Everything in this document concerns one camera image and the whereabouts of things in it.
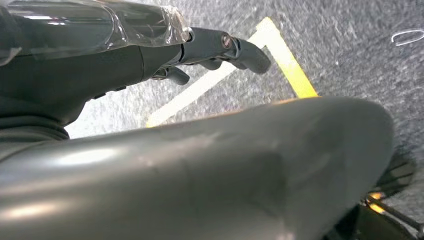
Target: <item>yellow painted line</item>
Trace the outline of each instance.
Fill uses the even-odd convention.
[[[297,97],[308,98],[318,96],[314,87],[309,82],[308,77],[305,75],[286,42],[281,37],[280,31],[269,17],[264,18],[257,25],[256,32],[248,41],[255,44],[260,49],[265,46],[268,48]],[[150,128],[164,123],[178,111],[196,101],[201,95],[206,93],[235,70],[236,67],[232,64],[223,62],[222,66],[217,70],[207,72],[170,102],[152,113],[146,126]]]
[[[267,38],[266,47],[284,73],[297,97],[317,97],[317,92],[281,37],[280,31],[274,25],[271,18],[264,18],[256,28],[267,33],[264,36]]]

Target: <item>asphalt ground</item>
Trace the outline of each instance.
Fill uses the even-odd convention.
[[[178,7],[192,27],[248,39],[270,17],[320,96],[350,96],[382,104],[393,116],[396,145],[418,164],[414,183],[389,199],[424,222],[424,39],[395,46],[395,33],[424,29],[422,0],[172,0],[144,1]],[[272,59],[270,51],[264,51]],[[72,138],[145,128],[156,110],[208,71],[185,66],[185,86],[148,80],[89,101],[66,129]],[[295,98],[273,61],[264,75],[236,70],[165,123]]]

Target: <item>motorcycle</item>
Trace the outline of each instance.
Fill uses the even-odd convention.
[[[109,91],[184,85],[179,65],[263,74],[271,61],[173,7],[2,1],[0,25],[1,239],[423,239],[382,202],[414,172],[382,106],[315,97],[69,139]]]

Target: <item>gray seat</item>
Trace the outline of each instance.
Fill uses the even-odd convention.
[[[317,240],[374,186],[392,141],[381,106],[318,97],[20,143],[0,160],[0,239]]]

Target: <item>plastic wrap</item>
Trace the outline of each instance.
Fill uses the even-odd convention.
[[[0,0],[0,66],[17,55],[65,58],[190,38],[172,6],[116,0]]]

